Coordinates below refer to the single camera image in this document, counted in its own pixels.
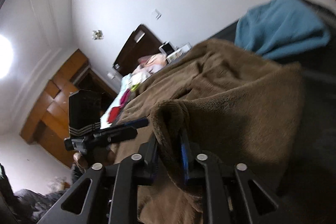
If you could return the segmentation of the person's left hand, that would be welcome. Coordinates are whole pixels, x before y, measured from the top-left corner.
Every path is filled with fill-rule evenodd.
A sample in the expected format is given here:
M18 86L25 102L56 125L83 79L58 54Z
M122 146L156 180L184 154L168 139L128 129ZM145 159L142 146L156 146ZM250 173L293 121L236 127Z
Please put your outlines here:
M92 166L95 163L100 163L103 166L109 166L112 165L116 159L116 154L110 150L106 155L97 155L95 158L91 160L91 162L88 162L84 155L82 155L80 152L77 152L73 155L73 159L75 161L75 164L82 170L87 170L90 166Z

